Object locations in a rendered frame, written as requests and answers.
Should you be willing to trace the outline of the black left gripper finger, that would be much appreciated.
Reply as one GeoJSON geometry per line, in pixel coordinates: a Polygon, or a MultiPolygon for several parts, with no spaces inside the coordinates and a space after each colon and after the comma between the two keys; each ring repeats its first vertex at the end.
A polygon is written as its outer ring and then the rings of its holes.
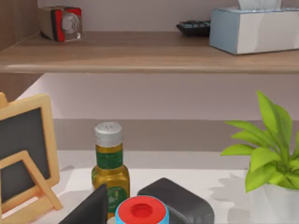
{"type": "Polygon", "coordinates": [[[59,224],[107,224],[107,185],[102,184],[59,224]]]}

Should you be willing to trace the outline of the yellow oil bottle grey cap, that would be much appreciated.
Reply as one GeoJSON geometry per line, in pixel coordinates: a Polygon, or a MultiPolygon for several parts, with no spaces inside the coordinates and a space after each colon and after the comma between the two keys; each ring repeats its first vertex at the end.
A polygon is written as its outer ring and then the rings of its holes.
{"type": "Polygon", "coordinates": [[[96,162],[92,169],[93,188],[107,186],[107,218],[115,216],[120,203],[130,197],[130,177],[123,163],[122,127],[117,122],[104,122],[94,128],[96,162]]]}

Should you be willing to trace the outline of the red and blue bottle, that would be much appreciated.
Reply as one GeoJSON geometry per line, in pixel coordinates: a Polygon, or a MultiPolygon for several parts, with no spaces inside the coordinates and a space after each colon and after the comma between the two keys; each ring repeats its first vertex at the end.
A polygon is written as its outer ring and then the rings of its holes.
{"type": "Polygon", "coordinates": [[[141,195],[120,203],[107,224],[170,224],[170,214],[159,199],[141,195]]]}

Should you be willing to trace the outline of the wooden framed blackboard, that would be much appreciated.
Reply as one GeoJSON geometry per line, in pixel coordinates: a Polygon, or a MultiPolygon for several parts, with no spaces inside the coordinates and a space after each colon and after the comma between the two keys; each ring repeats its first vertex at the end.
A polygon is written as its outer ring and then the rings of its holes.
{"type": "Polygon", "coordinates": [[[63,205],[50,97],[8,102],[0,92],[0,224],[28,224],[63,205]]]}

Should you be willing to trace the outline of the dark grey rounded box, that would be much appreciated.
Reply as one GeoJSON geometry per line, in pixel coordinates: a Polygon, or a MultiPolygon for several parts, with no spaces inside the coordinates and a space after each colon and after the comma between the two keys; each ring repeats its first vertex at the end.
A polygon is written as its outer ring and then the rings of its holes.
{"type": "Polygon", "coordinates": [[[158,179],[137,194],[162,201],[169,210],[169,224],[214,224],[214,210],[206,200],[167,178],[158,179]]]}

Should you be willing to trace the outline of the wooden shelf unit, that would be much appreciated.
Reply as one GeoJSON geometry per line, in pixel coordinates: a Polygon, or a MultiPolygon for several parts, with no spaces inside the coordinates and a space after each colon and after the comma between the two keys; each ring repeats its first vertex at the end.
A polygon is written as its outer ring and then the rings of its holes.
{"type": "Polygon", "coordinates": [[[38,73],[242,74],[299,85],[299,50],[232,56],[206,38],[185,38],[176,22],[206,19],[237,0],[38,0],[83,12],[83,39],[58,43],[32,34],[0,51],[0,91],[16,98],[38,73]]]}

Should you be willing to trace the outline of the green plant in white pot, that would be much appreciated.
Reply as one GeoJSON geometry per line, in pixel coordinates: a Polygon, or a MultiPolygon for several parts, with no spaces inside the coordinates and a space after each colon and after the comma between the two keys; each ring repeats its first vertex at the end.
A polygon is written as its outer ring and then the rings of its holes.
{"type": "Polygon", "coordinates": [[[245,176],[252,224],[299,224],[299,130],[290,152],[292,119],[286,109],[257,91],[265,129],[243,120],[226,123],[240,128],[231,137],[243,140],[225,148],[222,156],[250,157],[245,176]]]}

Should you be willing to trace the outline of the black keyboard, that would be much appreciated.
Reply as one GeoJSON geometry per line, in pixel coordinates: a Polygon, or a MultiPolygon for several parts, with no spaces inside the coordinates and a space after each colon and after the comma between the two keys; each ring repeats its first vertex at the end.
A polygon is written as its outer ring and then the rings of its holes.
{"type": "Polygon", "coordinates": [[[180,21],[176,28],[186,37],[209,37],[211,21],[180,21]]]}

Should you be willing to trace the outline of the blue and white tissue box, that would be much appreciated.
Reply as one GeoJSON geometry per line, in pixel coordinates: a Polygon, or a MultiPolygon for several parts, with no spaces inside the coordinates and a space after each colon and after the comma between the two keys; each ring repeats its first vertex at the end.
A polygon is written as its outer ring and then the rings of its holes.
{"type": "Polygon", "coordinates": [[[210,46],[233,55],[299,49],[299,7],[282,0],[238,0],[211,12],[210,46]]]}

